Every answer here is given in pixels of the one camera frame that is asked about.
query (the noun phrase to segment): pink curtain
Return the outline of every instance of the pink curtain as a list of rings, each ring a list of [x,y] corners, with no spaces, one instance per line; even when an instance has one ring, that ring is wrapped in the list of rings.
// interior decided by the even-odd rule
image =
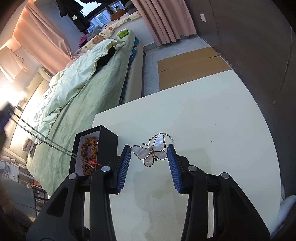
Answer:
[[[41,65],[53,74],[74,59],[64,34],[35,6],[26,4],[13,36]]]
[[[157,46],[196,34],[184,0],[131,0],[150,29]]]

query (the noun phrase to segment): white table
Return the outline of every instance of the white table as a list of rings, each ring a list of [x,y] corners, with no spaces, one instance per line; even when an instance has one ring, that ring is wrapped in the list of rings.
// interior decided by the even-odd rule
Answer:
[[[206,173],[228,172],[269,230],[280,205],[280,172],[267,124],[234,71],[191,81],[95,116],[125,144],[141,145],[159,132],[174,139],[178,155]],[[166,144],[171,141],[165,138]],[[132,153],[124,189],[110,196],[118,241],[181,239],[187,195],[174,188],[168,162],[146,168]],[[210,206],[209,227],[213,228]]]

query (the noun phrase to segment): light switch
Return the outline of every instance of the light switch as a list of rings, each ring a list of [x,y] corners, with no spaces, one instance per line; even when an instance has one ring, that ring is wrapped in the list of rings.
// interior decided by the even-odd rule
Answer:
[[[205,16],[203,14],[200,13],[200,17],[201,17],[202,21],[206,22]]]

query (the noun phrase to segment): screw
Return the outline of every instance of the screw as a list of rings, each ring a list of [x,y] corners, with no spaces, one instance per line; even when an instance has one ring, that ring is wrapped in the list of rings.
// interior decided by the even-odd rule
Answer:
[[[228,179],[230,176],[227,172],[223,172],[221,173],[221,177],[223,177],[224,179]]]
[[[76,173],[71,173],[69,176],[69,179],[73,180],[77,177],[77,174]]]
[[[196,166],[189,166],[188,167],[188,171],[190,171],[190,172],[195,172],[196,170],[197,170]]]
[[[107,171],[109,171],[110,170],[110,167],[108,167],[108,166],[103,166],[102,168],[101,168],[101,171],[102,172],[107,172]]]

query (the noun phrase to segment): gray floor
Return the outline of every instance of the gray floor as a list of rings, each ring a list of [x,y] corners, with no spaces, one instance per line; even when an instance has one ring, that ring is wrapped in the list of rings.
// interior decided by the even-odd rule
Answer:
[[[147,51],[144,57],[144,96],[159,91],[157,62],[159,60],[209,47],[209,45],[197,35],[185,37],[175,43],[165,44],[153,50]]]

